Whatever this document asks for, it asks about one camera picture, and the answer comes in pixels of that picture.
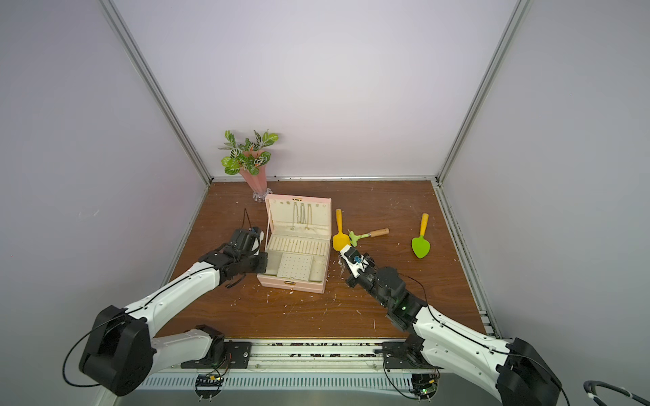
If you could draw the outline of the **pink jewelry box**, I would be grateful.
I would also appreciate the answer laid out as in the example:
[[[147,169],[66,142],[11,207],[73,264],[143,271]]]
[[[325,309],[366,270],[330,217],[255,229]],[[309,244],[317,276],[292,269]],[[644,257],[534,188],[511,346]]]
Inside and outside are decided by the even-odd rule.
[[[265,204],[267,270],[258,281],[269,289],[323,294],[332,251],[332,200],[269,195]]]

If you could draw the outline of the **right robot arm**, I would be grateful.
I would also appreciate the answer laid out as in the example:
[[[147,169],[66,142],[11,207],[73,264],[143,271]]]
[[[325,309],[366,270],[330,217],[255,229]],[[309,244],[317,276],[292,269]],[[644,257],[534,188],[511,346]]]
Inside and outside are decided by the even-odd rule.
[[[387,318],[415,340],[415,353],[432,367],[454,373],[503,405],[555,405],[565,397],[560,379],[530,343],[490,337],[454,321],[406,288],[394,268],[375,269],[340,258],[359,286],[387,311]]]

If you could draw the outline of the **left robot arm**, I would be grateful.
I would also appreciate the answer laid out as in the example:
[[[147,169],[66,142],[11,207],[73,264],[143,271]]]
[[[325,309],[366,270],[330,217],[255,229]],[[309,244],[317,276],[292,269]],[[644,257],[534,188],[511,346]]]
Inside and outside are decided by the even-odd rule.
[[[264,238],[258,227],[239,228],[230,241],[201,256],[154,293],[125,307],[108,306],[100,311],[91,331],[78,341],[85,346],[80,372],[91,378],[93,387],[104,387],[121,397],[173,365],[220,368],[228,355],[218,330],[200,325],[162,338],[158,333],[204,294],[222,285],[232,288],[248,274],[266,272],[267,254],[261,250]]]

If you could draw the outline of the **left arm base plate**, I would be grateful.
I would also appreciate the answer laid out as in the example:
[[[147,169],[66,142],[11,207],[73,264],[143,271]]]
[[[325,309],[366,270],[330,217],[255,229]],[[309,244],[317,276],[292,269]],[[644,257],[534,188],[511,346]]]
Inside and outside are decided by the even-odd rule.
[[[246,369],[252,352],[252,342],[220,341],[214,344],[208,354],[199,360],[189,360],[181,369]]]

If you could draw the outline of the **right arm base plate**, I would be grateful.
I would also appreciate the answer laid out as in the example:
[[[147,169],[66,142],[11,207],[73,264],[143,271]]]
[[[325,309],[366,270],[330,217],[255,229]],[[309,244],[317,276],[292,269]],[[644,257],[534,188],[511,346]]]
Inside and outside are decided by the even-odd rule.
[[[406,342],[384,342],[373,353],[382,358],[386,370],[433,370],[421,351]]]

